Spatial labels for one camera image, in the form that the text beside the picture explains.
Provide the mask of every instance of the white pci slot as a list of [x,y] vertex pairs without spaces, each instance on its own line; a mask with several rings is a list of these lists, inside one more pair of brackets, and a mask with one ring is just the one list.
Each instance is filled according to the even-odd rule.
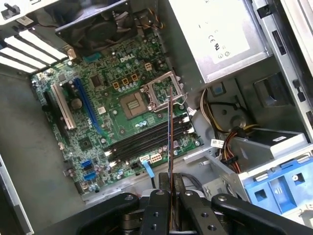
[[73,115],[69,110],[67,102],[65,101],[65,97],[62,93],[62,88],[57,84],[51,85],[52,92],[58,102],[58,105],[61,109],[62,115],[64,117],[65,123],[69,130],[76,128],[76,123],[74,121]]
[[151,156],[151,162],[152,163],[156,163],[156,162],[161,161],[161,160],[162,160],[162,156],[159,153]]

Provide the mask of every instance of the cooling fan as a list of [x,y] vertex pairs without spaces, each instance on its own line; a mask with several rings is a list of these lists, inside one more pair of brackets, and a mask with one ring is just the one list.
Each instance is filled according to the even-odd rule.
[[128,0],[63,1],[46,9],[56,34],[81,55],[103,51],[137,34]]

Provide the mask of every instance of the motherboard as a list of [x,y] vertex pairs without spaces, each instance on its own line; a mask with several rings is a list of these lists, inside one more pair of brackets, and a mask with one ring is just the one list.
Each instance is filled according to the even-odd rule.
[[174,156],[201,145],[184,107],[187,95],[154,33],[79,63],[65,60],[31,77],[81,195],[132,175],[146,160],[168,161],[167,98],[173,88]]

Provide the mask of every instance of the blue pcie slot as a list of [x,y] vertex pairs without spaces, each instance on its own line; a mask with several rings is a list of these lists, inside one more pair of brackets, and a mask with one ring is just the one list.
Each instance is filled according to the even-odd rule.
[[84,161],[81,163],[82,168],[85,168],[87,166],[90,166],[92,164],[91,160]]
[[89,173],[88,175],[85,175],[84,176],[84,180],[88,181],[88,180],[93,180],[97,177],[97,174],[96,172],[92,172],[92,173]]
[[78,89],[79,95],[80,95],[81,99],[83,100],[85,110],[87,111],[88,116],[91,119],[92,124],[96,128],[97,132],[102,135],[102,130],[98,124],[96,115],[94,114],[91,103],[87,97],[84,86],[82,84],[82,81],[79,78],[75,78],[74,79],[74,85]]

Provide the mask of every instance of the green circuit board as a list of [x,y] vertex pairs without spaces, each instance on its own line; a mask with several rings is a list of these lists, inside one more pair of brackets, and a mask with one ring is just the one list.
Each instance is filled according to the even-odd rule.
[[[66,160],[65,173],[72,177],[80,194],[99,191],[114,182],[141,173],[144,168],[138,162],[142,156],[156,156],[152,167],[167,162],[167,146],[156,145],[127,161],[110,165],[105,149],[160,123],[167,122],[167,109],[154,113],[148,109],[149,97],[140,88],[143,84],[170,71],[154,34],[137,36],[111,47],[111,52],[98,53],[92,62],[63,61],[46,71],[32,76],[38,99],[56,136]],[[87,101],[80,96],[75,85],[82,84]],[[47,101],[58,103],[52,86],[59,86],[73,116],[76,127],[60,130]],[[166,102],[170,79],[154,84],[159,101]],[[184,107],[175,105],[174,114],[186,113]],[[199,137],[185,134],[176,140],[176,155],[186,153],[199,145]],[[82,163],[90,161],[92,168],[84,169]]]

